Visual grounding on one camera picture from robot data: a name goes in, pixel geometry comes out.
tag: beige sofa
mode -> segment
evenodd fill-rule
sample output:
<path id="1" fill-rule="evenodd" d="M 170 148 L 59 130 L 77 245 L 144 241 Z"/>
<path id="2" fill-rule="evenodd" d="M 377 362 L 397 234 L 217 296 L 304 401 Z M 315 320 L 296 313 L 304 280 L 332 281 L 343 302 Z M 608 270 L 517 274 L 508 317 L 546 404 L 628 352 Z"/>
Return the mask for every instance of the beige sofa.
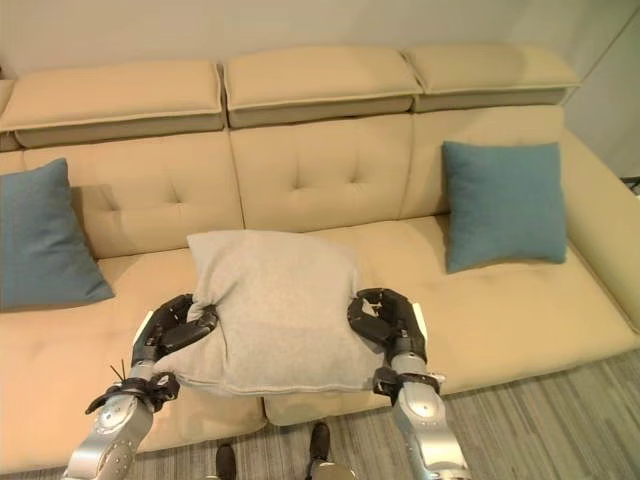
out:
<path id="1" fill-rule="evenodd" d="M 352 247 L 365 285 L 422 304 L 444 393 L 640 346 L 640 204 L 565 129 L 554 103 L 577 81 L 554 55 L 307 47 L 232 59 L 223 71 L 142 62 L 0 85 L 0 174 L 67 159 L 87 243 L 116 294 L 0 314 L 1 472 L 66 463 L 90 429 L 84 409 L 114 381 L 109 364 L 130 358 L 146 312 L 194 290 L 194 232 L 309 232 Z M 560 142 L 565 264 L 445 273 L 445 139 Z M 368 392 L 261 399 L 184 388 L 143 450 L 384 405 Z"/>

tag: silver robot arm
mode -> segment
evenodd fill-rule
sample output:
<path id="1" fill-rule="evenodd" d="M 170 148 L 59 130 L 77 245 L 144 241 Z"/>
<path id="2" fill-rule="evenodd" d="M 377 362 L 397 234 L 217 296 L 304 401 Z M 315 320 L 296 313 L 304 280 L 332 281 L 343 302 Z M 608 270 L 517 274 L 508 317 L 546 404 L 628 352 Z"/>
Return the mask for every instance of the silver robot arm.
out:
<path id="1" fill-rule="evenodd" d="M 143 367 L 134 367 L 132 374 Z M 124 479 L 140 442 L 151 429 L 153 412 L 149 404 L 130 393 L 108 398 L 96 415 L 91 433 L 71 455 L 63 480 Z"/>
<path id="2" fill-rule="evenodd" d="M 155 362 L 208 335 L 217 324 L 215 307 L 187 322 L 191 295 L 160 306 L 143 322 L 133 345 L 131 372 L 96 398 L 85 413 L 100 409 L 93 428 L 72 453 L 63 480 L 122 480 L 140 442 L 149 433 L 153 414 L 178 396 L 171 373 L 153 374 Z"/>
<path id="3" fill-rule="evenodd" d="M 386 349 L 390 368 L 375 372 L 373 391 L 391 398 L 416 480 L 471 479 L 439 395 L 444 377 L 427 373 L 426 327 L 419 309 L 393 290 L 367 289 L 358 292 L 348 318 L 358 334 Z"/>

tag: wall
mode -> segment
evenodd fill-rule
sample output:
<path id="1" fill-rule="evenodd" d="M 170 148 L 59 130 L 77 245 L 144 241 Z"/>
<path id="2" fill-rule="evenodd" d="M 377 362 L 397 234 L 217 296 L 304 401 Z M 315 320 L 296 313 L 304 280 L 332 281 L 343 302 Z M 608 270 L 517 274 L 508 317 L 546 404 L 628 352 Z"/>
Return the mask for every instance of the wall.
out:
<path id="1" fill-rule="evenodd" d="M 515 41 L 555 50 L 584 78 L 639 5 L 640 0 L 0 0 L 0 65 L 15 77 L 136 59 L 223 60 L 302 44 Z M 633 55 L 627 61 L 640 59 Z M 603 81 L 589 88 L 606 90 Z M 588 110 L 585 98 L 571 102 Z M 570 118 L 579 134 L 588 131 L 581 116 Z M 583 137 L 598 153 L 611 151 Z"/>
<path id="2" fill-rule="evenodd" d="M 567 124 L 619 176 L 640 176 L 640 11 L 566 103 Z"/>

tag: black shoe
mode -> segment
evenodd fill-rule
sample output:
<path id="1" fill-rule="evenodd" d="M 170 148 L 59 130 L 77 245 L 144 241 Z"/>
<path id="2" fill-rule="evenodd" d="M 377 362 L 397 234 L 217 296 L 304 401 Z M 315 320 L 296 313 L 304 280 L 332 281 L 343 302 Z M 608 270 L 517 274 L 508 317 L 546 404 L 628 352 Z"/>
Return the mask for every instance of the black shoe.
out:
<path id="1" fill-rule="evenodd" d="M 236 480 L 236 454 L 228 443 L 216 452 L 216 475 L 220 480 Z"/>
<path id="2" fill-rule="evenodd" d="M 331 433 L 329 427 L 324 422 L 318 422 L 313 427 L 311 433 L 311 442 L 309 443 L 309 454 L 311 461 L 323 460 L 329 458 L 329 446 L 331 445 Z"/>

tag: gray carpet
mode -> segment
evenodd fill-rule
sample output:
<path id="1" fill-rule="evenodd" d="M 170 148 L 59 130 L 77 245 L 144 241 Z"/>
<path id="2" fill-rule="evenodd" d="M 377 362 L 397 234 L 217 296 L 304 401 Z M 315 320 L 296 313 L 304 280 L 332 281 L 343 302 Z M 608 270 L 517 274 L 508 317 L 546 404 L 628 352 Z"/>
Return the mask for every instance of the gray carpet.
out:
<path id="1" fill-rule="evenodd" d="M 446 399 L 475 480 L 640 479 L 640 351 Z M 335 461 L 361 479 L 410 479 L 388 410 L 328 420 Z M 312 425 L 232 439 L 239 480 L 301 479 Z M 129 478 L 199 480 L 217 442 L 140 455 Z M 62 469 L 0 477 L 54 480 Z"/>

